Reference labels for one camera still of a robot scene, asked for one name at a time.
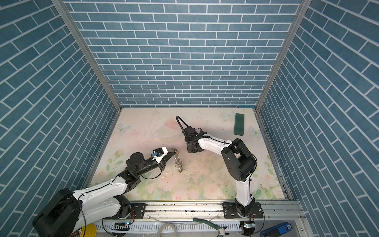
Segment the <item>metal key organizer plate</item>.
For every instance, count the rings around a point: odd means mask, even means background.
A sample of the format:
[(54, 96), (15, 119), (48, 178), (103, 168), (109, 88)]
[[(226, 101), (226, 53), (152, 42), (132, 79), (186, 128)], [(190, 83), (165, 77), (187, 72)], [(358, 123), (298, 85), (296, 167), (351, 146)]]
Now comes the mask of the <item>metal key organizer plate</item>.
[(174, 155), (174, 161), (175, 161), (175, 167), (179, 173), (183, 171), (183, 163), (180, 160), (180, 153), (176, 148), (172, 148), (172, 150), (175, 152)]

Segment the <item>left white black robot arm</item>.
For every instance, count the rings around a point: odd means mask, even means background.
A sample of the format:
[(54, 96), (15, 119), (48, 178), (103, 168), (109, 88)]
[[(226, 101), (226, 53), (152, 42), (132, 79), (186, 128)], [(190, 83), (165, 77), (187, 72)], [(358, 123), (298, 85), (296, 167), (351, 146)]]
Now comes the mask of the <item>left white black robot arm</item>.
[(155, 149), (146, 160), (137, 152), (126, 161), (124, 171), (109, 181), (76, 191), (58, 191), (32, 221), (34, 229), (41, 237), (68, 237), (104, 218), (128, 218), (131, 205), (124, 194), (133, 190), (144, 174), (156, 168), (164, 171), (175, 155), (175, 151), (163, 147)]

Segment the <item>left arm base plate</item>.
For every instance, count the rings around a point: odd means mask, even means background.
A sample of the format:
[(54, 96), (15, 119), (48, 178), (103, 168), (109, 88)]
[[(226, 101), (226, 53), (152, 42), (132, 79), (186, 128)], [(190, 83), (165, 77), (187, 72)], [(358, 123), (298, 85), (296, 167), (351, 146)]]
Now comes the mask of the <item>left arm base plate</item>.
[(113, 216), (113, 219), (143, 219), (146, 206), (145, 203), (122, 204), (119, 211)]

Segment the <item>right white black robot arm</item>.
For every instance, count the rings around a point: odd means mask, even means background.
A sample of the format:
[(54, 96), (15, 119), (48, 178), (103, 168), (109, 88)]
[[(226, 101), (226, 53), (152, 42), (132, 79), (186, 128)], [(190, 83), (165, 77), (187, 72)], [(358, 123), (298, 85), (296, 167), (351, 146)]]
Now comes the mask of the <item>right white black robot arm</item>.
[(242, 217), (253, 213), (255, 200), (251, 193), (251, 177), (257, 168), (257, 158), (241, 139), (222, 140), (209, 133), (189, 126), (182, 118), (176, 117), (187, 144), (188, 153), (210, 151), (223, 157), (229, 174), (236, 180), (235, 204)]

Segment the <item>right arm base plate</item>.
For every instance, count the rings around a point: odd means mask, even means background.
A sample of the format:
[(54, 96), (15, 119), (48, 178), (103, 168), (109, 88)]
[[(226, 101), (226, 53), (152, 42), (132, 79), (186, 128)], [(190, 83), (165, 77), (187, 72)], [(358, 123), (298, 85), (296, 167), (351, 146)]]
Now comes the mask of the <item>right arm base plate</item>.
[(223, 202), (223, 213), (226, 219), (237, 218), (263, 218), (263, 210), (259, 202), (251, 201), (247, 206), (243, 206), (237, 200), (234, 202)]

